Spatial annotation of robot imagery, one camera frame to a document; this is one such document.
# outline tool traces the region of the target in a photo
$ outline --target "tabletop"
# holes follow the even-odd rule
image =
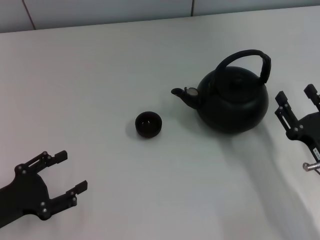
[[[43,151],[68,160],[40,175],[51,198],[87,180],[78,205],[41,221],[24,216],[2,240],[317,240],[320,176],[287,139],[274,100],[298,118],[320,90],[320,7],[0,34],[0,185]],[[225,136],[173,96],[197,87],[227,56],[271,57],[269,109],[254,129]],[[233,63],[260,73],[259,57]],[[138,114],[162,130],[145,140]]]

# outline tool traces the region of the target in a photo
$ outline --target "kettle lid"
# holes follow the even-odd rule
[[[253,99],[263,85],[253,72],[242,67],[227,66],[214,80],[214,86],[228,102],[243,103]]]

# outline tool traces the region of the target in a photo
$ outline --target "small bowl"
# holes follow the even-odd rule
[[[152,111],[145,111],[135,119],[135,129],[139,135],[150,139],[157,136],[162,127],[161,117]]]

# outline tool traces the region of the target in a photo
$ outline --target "black teapot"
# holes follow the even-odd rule
[[[260,77],[242,67],[228,66],[246,56],[262,58]],[[196,109],[210,127],[225,133],[241,133],[254,128],[265,116],[268,92],[265,83],[271,59],[259,50],[244,50],[228,56],[200,82],[198,88],[175,88],[172,94]]]

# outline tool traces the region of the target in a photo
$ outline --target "kettle handle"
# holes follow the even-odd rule
[[[222,72],[222,70],[224,70],[230,63],[232,63],[233,61],[243,58],[243,57],[247,57],[247,56],[252,56],[252,55],[258,55],[262,58],[262,70],[260,73],[260,82],[261,84],[265,84],[268,81],[268,78],[270,76],[270,71],[271,71],[271,58],[267,55],[264,54],[262,51],[260,50],[244,50],[244,51],[239,51],[236,52],[230,56],[228,56],[225,60],[223,60],[215,69],[215,78],[217,78],[220,73]]]

